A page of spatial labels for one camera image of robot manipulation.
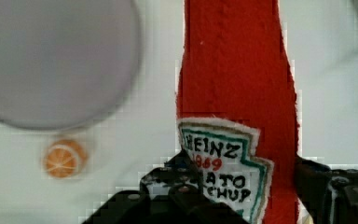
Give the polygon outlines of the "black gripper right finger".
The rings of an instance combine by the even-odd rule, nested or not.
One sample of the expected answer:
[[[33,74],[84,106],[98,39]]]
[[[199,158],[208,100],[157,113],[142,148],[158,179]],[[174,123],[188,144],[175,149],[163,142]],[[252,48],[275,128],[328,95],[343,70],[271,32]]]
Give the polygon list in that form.
[[[358,170],[296,156],[296,194],[314,224],[358,224]]]

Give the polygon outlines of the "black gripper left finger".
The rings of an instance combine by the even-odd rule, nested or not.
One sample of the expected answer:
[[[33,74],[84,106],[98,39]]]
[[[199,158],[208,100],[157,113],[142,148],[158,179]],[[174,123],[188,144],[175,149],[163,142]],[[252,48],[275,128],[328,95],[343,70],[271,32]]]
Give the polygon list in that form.
[[[183,150],[140,180],[140,190],[147,193],[151,199],[167,195],[171,188],[183,185],[192,186],[203,192],[202,174]]]

